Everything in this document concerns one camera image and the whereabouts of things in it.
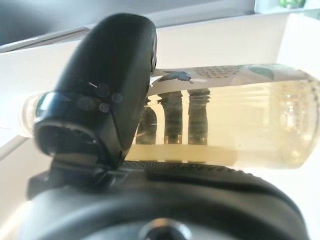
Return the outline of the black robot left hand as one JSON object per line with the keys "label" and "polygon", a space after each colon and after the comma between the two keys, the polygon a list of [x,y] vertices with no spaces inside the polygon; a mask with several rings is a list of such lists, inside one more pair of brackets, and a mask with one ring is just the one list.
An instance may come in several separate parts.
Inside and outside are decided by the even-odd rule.
{"label": "black robot left hand", "polygon": [[306,240],[296,204],[274,185],[223,166],[125,162],[157,34],[114,14],[77,47],[35,120],[50,169],[29,179],[20,240]]}

